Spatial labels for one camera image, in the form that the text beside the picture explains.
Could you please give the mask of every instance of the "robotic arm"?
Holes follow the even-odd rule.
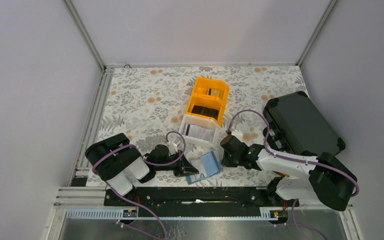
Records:
[[[224,149],[221,162],[223,166],[243,166],[246,169],[286,174],[290,177],[277,177],[269,184],[269,187],[276,189],[275,192],[282,199],[318,200],[337,211],[346,209],[354,184],[342,174],[314,164],[328,165],[357,181],[357,178],[336,157],[328,153],[323,153],[320,157],[299,156],[270,149],[272,155],[263,145],[252,144],[248,147],[241,140],[242,133],[233,130],[221,141],[220,145]]]

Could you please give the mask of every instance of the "blue book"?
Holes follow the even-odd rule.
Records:
[[[199,174],[186,176],[188,184],[194,184],[220,172],[221,167],[213,151],[202,155],[200,158],[190,161],[190,164],[198,169]]]

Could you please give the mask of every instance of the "floral tablecloth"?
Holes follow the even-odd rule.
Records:
[[[307,91],[298,66],[116,68],[96,141],[124,133],[143,155],[155,145],[165,143],[168,131],[179,130],[195,79],[199,76],[223,80],[230,88],[219,141],[226,136],[225,130],[232,116],[240,110],[253,109],[261,113],[271,98]],[[233,126],[243,132],[247,145],[263,143],[266,126],[256,114],[243,113]],[[192,160],[209,151],[187,144],[185,154]],[[218,145],[214,153],[221,162],[222,147]],[[134,186],[142,187],[261,187],[275,176],[268,171],[222,167],[220,173],[188,185],[185,177],[175,177],[173,171],[158,171],[154,179],[144,184],[127,174]],[[90,170],[86,186],[104,187],[106,184]]]

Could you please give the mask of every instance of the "leaf pattern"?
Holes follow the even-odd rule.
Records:
[[[297,66],[116,68],[96,141],[124,133],[142,154],[149,153],[156,145],[165,142],[168,131],[179,130],[198,76],[223,80],[230,88],[219,141],[226,136],[232,117],[240,110],[261,112],[271,98],[296,91],[307,92]],[[241,114],[233,127],[243,132],[247,145],[263,142],[265,125],[255,114]],[[175,134],[168,138],[175,139]],[[220,146],[207,149],[188,143],[185,154],[192,160],[211,150],[220,162],[223,157]],[[154,179],[144,184],[128,172],[126,175],[134,186],[143,187],[265,186],[276,176],[273,172],[222,167],[218,174],[188,185],[185,177],[175,177],[172,171],[159,171]],[[89,171],[86,186],[102,187],[105,183]]]

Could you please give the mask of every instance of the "black case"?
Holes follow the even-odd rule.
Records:
[[[270,99],[263,115],[275,134],[268,141],[274,149],[275,141],[280,141],[280,150],[300,156],[335,156],[345,149],[345,142],[303,91]]]

